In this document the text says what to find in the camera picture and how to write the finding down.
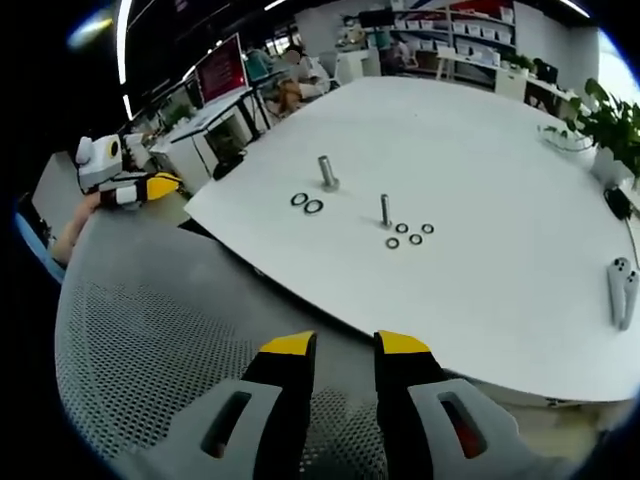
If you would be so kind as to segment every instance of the metal bolt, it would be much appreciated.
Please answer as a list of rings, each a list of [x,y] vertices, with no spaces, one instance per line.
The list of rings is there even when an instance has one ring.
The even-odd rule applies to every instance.
[[[331,170],[331,164],[329,163],[329,157],[326,155],[318,157],[318,163],[320,164],[320,171],[322,172],[322,189],[325,192],[335,192],[340,188],[340,180],[333,175],[333,170]]]
[[[391,217],[389,217],[389,195],[383,193],[380,195],[380,204],[382,205],[382,226],[391,228]]]

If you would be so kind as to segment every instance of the white controller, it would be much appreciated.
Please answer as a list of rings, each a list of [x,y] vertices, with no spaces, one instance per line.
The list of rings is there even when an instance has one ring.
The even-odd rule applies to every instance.
[[[629,328],[631,319],[633,318],[633,310],[636,306],[636,297],[638,296],[638,282],[640,281],[640,275],[636,272],[631,272],[624,283],[624,295],[626,299],[626,307],[624,309],[624,319],[620,325],[620,330],[623,332]]]
[[[631,262],[626,258],[616,258],[607,269],[609,293],[611,294],[611,320],[621,328],[625,319],[625,283],[631,273]]]

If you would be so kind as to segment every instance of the black rubber o-ring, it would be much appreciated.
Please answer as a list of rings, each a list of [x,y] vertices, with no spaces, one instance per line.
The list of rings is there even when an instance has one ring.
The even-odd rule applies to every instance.
[[[311,205],[317,205],[318,208],[316,210],[310,209],[309,206],[311,206]],[[304,213],[306,213],[308,215],[313,215],[315,213],[318,213],[323,208],[324,208],[324,203],[322,203],[321,200],[310,200],[309,203],[307,203],[304,206]]]
[[[409,241],[413,245],[420,245],[422,243],[422,237],[420,235],[418,235],[417,233],[414,233],[413,235],[411,235],[409,237]]]
[[[297,202],[296,198],[298,197],[302,197],[303,200],[301,202]],[[307,203],[307,200],[309,200],[309,195],[307,195],[306,193],[296,193],[293,197],[291,197],[291,205],[293,205],[294,207],[299,207],[300,205]]]
[[[395,250],[400,246],[400,241],[395,237],[387,238],[387,241],[384,243],[387,248],[390,248],[391,250]]]

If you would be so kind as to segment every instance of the o-ring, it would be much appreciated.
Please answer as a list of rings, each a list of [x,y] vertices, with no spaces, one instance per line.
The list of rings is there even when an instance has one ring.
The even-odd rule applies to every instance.
[[[395,237],[391,237],[391,238],[387,238],[387,241],[385,242],[385,244],[387,245],[387,248],[390,248],[391,250],[395,250],[400,246],[400,241]]]
[[[299,207],[300,205],[307,203],[307,200],[309,200],[309,195],[307,195],[306,193],[296,193],[293,197],[291,197],[291,205],[293,205],[294,207]]]
[[[422,243],[422,237],[420,235],[418,235],[417,233],[414,233],[413,235],[411,235],[409,237],[409,241],[413,245],[420,245]]]
[[[320,200],[311,200],[304,206],[304,213],[313,215],[324,208],[324,203]]]

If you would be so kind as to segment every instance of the red monitor screen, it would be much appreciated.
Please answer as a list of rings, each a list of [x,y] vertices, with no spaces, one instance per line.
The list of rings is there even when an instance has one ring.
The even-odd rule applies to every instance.
[[[204,103],[247,85],[238,35],[228,38],[197,67]]]

